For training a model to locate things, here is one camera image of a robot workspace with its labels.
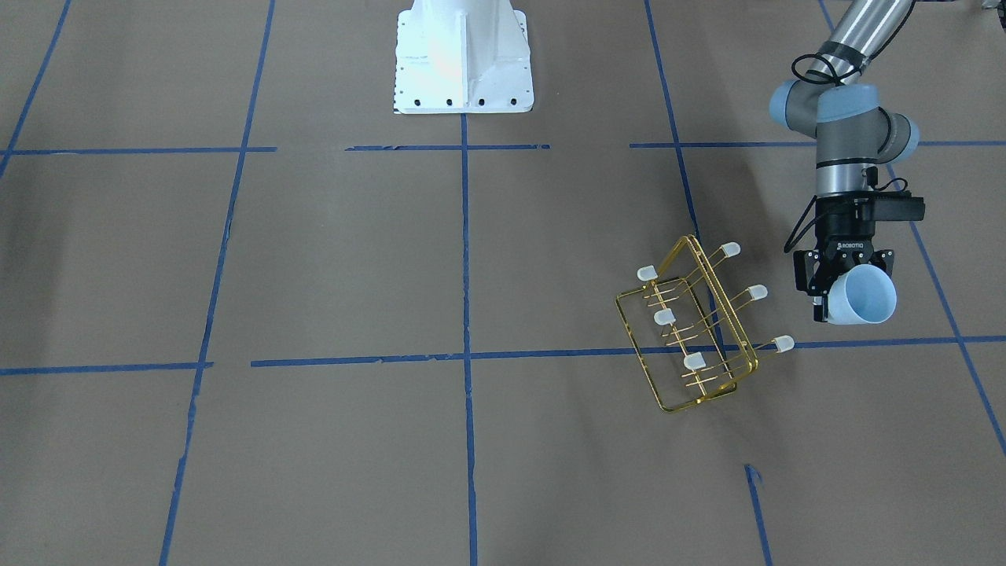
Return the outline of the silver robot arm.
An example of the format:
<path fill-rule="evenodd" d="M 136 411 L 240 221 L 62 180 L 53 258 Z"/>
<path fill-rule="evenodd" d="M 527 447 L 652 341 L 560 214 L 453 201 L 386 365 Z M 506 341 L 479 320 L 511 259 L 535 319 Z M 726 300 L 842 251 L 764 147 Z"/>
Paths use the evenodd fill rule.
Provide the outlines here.
<path fill-rule="evenodd" d="M 912 1 L 855 1 L 815 53 L 791 62 L 793 79 L 769 103 L 780 125 L 815 141 L 816 189 L 784 243 L 795 287 L 828 325 L 880 325 L 894 315 L 894 251 L 873 243 L 881 222 L 919 222 L 923 197 L 879 181 L 912 156 L 920 129 L 881 106 L 866 68 L 901 32 Z"/>

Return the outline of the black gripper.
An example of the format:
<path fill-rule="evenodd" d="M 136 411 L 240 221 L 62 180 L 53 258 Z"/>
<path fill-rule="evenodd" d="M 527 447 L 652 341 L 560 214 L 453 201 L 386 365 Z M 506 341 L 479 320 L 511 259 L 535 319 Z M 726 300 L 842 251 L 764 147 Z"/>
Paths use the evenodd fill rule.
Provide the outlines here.
<path fill-rule="evenodd" d="M 813 319 L 828 322 L 828 292 L 860 265 L 894 275 L 894 252 L 876 248 L 876 223 L 890 221 L 883 197 L 812 197 L 791 230 L 795 289 L 813 295 Z"/>

